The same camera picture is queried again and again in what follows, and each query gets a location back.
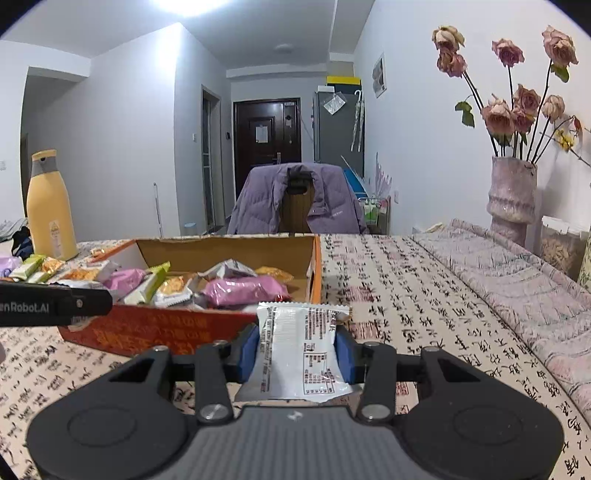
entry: tablecloth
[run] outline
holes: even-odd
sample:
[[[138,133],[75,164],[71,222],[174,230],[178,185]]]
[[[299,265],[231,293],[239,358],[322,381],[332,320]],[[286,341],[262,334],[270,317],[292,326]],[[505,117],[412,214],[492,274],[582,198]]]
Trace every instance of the tablecloth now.
[[[321,240],[323,301],[352,306],[352,332],[359,341],[380,340],[409,354],[439,346],[543,403],[565,433],[551,478],[591,479],[589,425],[544,365],[469,287],[411,238],[322,235]],[[75,261],[92,248],[114,244],[81,244]],[[0,453],[21,479],[36,479],[25,445],[32,417],[127,359],[64,342],[54,327],[0,329],[0,342],[7,350],[0,365]],[[229,389],[233,395],[236,385]],[[399,383],[397,393],[399,412],[416,404],[414,384]],[[191,412],[191,385],[177,384],[174,399]],[[355,396],[334,403],[355,408]]]

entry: vase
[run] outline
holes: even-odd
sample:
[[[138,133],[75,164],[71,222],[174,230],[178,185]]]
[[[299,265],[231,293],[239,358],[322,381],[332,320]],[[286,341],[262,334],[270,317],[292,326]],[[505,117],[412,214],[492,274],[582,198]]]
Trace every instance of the vase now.
[[[527,226],[535,221],[538,169],[513,157],[492,157],[491,189],[486,211],[492,215],[491,230],[525,245]]]

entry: nutrition label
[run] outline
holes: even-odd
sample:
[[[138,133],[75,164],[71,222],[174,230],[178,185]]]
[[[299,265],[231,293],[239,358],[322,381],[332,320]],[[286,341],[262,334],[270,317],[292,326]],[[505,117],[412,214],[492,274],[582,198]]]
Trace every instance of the nutrition label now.
[[[335,392],[335,377],[326,365],[326,352],[304,352],[302,382],[305,395]]]

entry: yellow snack packet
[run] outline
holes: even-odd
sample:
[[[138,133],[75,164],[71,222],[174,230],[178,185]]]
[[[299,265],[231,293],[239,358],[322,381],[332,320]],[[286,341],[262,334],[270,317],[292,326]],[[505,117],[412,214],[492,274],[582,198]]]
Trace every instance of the yellow snack packet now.
[[[287,283],[294,279],[294,276],[275,267],[260,267],[256,270],[257,275],[269,275],[281,283]]]

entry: snack wrapper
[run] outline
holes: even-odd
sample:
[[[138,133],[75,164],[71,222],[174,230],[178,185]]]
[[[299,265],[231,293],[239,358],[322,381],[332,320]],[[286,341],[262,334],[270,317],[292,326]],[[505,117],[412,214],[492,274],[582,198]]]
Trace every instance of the snack wrapper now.
[[[350,307],[261,303],[255,365],[235,401],[309,400],[323,403],[353,393],[335,352],[339,316]]]
[[[123,299],[126,305],[139,305],[149,303],[158,287],[166,280],[166,274],[170,270],[170,262],[147,269],[147,276],[142,283]]]
[[[224,260],[206,272],[199,272],[201,278],[213,280],[214,278],[238,278],[238,277],[256,277],[256,272],[237,260]]]
[[[12,270],[22,265],[21,257],[1,257],[0,258],[0,276],[7,277]]]
[[[273,277],[217,278],[203,289],[216,307],[247,305],[260,301],[288,300],[287,288]]]
[[[65,264],[57,258],[47,257],[41,262],[39,270],[27,279],[27,283],[45,283]]]
[[[103,283],[107,281],[119,265],[110,260],[104,262],[97,262],[94,264],[81,265],[72,268],[60,277],[61,280],[76,280],[76,281],[97,281]]]
[[[15,268],[10,273],[10,278],[16,278],[18,280],[25,281],[28,279],[33,273],[37,271],[41,262],[45,260],[45,255],[37,255],[32,254],[29,258],[27,258],[20,267]]]
[[[111,292],[114,301],[119,301],[133,289],[137,288],[146,276],[146,272],[140,268],[119,270],[114,272],[103,285]]]
[[[281,283],[287,283],[294,279],[294,276],[286,271],[283,271],[280,268],[275,267],[261,267],[257,268],[256,270],[257,275],[270,275],[275,280],[280,281]]]
[[[156,291],[153,303],[157,307],[171,307],[191,300],[197,275],[168,277]]]

